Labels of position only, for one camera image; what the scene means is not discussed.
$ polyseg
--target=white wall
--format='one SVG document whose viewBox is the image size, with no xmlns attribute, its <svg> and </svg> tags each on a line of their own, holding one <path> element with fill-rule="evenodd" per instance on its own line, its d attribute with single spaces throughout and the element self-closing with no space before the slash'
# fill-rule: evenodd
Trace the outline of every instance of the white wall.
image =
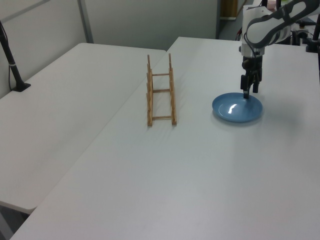
<svg viewBox="0 0 320 240">
<path fill-rule="evenodd" d="M 78 43 L 86 42 L 77 0 L 50 0 L 4 22 L 3 27 L 24 81 Z M 8 62 L 0 47 L 0 98 L 8 92 Z"/>
<path fill-rule="evenodd" d="M 177 37 L 216 38 L 220 0 L 83 1 L 96 44 L 167 50 Z"/>
</svg>

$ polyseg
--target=floor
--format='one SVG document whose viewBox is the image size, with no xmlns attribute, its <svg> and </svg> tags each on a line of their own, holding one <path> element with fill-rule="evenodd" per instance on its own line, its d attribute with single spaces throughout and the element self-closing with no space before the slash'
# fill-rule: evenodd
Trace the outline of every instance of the floor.
<svg viewBox="0 0 320 240">
<path fill-rule="evenodd" d="M 247 0 L 245 5 L 251 5 L 254 0 Z M 240 11 L 236 20 L 220 20 L 219 39 L 235 40 L 237 32 L 242 27 L 243 11 Z"/>
</svg>

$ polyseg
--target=gray partition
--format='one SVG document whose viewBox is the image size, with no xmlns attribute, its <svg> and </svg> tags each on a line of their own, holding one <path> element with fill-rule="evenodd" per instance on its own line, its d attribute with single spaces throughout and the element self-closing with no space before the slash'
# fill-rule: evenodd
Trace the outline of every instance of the gray partition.
<svg viewBox="0 0 320 240">
<path fill-rule="evenodd" d="M 220 0 L 80 2 L 96 44 L 167 50 L 177 37 L 215 39 L 219 32 Z"/>
</svg>

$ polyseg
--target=blue dish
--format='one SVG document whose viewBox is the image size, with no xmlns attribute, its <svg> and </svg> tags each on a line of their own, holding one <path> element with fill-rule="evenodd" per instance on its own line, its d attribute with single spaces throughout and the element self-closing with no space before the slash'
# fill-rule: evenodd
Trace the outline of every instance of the blue dish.
<svg viewBox="0 0 320 240">
<path fill-rule="evenodd" d="M 234 123 L 256 120 L 262 114 L 262 104 L 254 96 L 244 98 L 243 93 L 230 92 L 217 96 L 212 102 L 213 111 L 220 118 Z"/>
</svg>

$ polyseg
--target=white tabletop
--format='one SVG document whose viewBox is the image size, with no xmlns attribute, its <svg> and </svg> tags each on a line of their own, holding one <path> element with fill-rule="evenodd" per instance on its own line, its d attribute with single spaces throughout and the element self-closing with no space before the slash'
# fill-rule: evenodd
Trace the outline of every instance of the white tabletop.
<svg viewBox="0 0 320 240">
<path fill-rule="evenodd" d="M 163 50 L 82 43 L 0 100 L 0 205 L 31 213 Z"/>
<path fill-rule="evenodd" d="M 12 240 L 318 240 L 318 55 L 268 46 L 263 116 L 231 124 L 212 101 L 241 91 L 239 45 L 178 38 L 177 126 L 147 127 L 145 80 Z M 167 55 L 153 72 L 166 69 Z"/>
</svg>

